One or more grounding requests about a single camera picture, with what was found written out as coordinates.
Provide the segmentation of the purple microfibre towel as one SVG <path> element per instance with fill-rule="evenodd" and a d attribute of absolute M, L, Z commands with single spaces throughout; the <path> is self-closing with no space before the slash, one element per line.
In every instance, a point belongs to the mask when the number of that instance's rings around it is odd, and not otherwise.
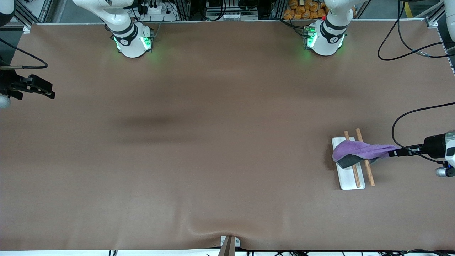
<path fill-rule="evenodd" d="M 389 152 L 397 150 L 393 145 L 366 144 L 360 141 L 341 141 L 335 147 L 332 159 L 343 169 L 351 167 L 363 160 L 375 162 L 377 159 L 389 157 Z"/>

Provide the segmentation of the white towel rack wooden bars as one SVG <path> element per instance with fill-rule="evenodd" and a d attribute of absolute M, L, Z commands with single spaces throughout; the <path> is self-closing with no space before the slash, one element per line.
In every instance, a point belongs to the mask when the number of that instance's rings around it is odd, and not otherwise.
<path fill-rule="evenodd" d="M 356 133 L 355 137 L 350 137 L 348 136 L 348 132 L 345 131 L 343 137 L 332 138 L 333 149 L 338 147 L 338 145 L 341 142 L 346 141 L 346 138 L 348 138 L 350 141 L 363 141 L 362 133 L 359 128 L 356 128 L 355 133 Z M 368 177 L 369 185 L 375 186 L 375 181 L 371 170 L 371 164 L 370 161 L 367 159 L 363 159 L 356 165 L 347 168 L 343 168 L 339 164 L 336 164 L 336 168 L 340 188 L 342 190 L 357 190 L 366 188 L 366 182 L 364 180 L 365 174 Z"/>

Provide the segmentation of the white power strip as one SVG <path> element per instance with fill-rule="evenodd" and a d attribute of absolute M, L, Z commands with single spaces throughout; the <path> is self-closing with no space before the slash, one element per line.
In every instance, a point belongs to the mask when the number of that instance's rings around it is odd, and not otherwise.
<path fill-rule="evenodd" d="M 174 3 L 167 0 L 137 0 L 138 6 L 132 9 L 134 17 L 141 22 L 180 21 Z"/>

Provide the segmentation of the brown table cover mat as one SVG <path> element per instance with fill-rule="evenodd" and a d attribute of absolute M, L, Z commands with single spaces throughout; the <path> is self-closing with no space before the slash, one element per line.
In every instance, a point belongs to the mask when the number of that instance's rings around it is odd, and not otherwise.
<path fill-rule="evenodd" d="M 413 109 L 455 101 L 447 59 L 385 62 L 391 21 L 354 21 L 321 57 L 280 22 L 163 24 L 124 57 L 103 25 L 34 25 L 19 47 L 55 99 L 0 110 L 0 251 L 455 250 L 455 178 L 418 156 L 343 191 L 333 137 L 393 144 Z"/>

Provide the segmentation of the aluminium frame profile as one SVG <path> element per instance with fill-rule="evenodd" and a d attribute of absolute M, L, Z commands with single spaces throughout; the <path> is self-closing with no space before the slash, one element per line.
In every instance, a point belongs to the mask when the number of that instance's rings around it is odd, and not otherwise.
<path fill-rule="evenodd" d="M 52 19 L 58 0 L 0 0 L 0 30 L 29 33 L 33 24 Z"/>
<path fill-rule="evenodd" d="M 427 0 L 402 0 L 410 7 L 412 3 Z M 450 33 L 455 34 L 455 0 L 431 0 L 437 1 L 434 5 L 414 16 L 416 19 L 424 19 L 428 28 L 438 26 L 438 21 L 445 17 L 446 26 Z"/>

